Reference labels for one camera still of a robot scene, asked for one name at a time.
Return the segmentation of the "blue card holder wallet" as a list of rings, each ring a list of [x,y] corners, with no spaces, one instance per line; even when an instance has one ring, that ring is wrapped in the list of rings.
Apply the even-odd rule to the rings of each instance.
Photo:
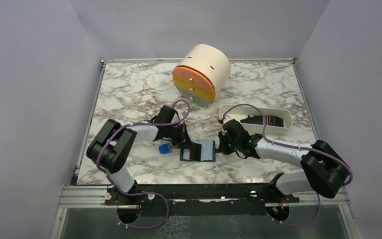
[[[214,162],[216,160],[216,153],[218,150],[215,148],[214,140],[192,140],[193,142],[200,143],[201,149],[201,161],[190,160],[190,149],[181,149],[180,161],[187,162]]]

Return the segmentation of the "white rectangular plastic tray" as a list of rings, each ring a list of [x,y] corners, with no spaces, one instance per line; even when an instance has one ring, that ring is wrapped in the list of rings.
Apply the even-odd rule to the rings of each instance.
[[[223,115],[226,114],[224,122],[229,120],[240,120],[246,118],[248,115],[261,116],[278,116],[284,120],[284,127],[266,126],[265,134],[272,135],[285,135],[289,129],[293,126],[291,113],[283,109],[272,109],[272,108],[258,108],[255,109],[251,106],[238,106],[236,108],[231,104],[223,104],[219,109],[219,118],[222,119]],[[262,133],[264,125],[257,124],[246,124],[240,123],[244,129],[250,133]]]

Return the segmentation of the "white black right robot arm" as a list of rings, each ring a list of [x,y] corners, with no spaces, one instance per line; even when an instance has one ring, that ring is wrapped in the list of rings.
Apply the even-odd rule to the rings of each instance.
[[[273,140],[263,134],[249,134],[234,119],[222,125],[218,137],[222,154],[242,154],[245,159],[271,159],[302,169],[289,174],[280,173],[272,180],[267,196],[275,203],[292,193],[309,191],[331,199],[353,179],[348,164],[323,140],[314,144]]]

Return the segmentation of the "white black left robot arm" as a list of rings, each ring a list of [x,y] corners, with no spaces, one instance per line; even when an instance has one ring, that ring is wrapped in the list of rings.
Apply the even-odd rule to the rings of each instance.
[[[190,159],[200,160],[201,145],[192,142],[184,118],[170,106],[162,106],[151,120],[121,125],[114,119],[107,120],[86,150],[86,156],[105,173],[118,190],[117,197],[124,204],[136,200],[136,181],[126,167],[126,161],[135,143],[167,140],[173,146],[187,149]]]

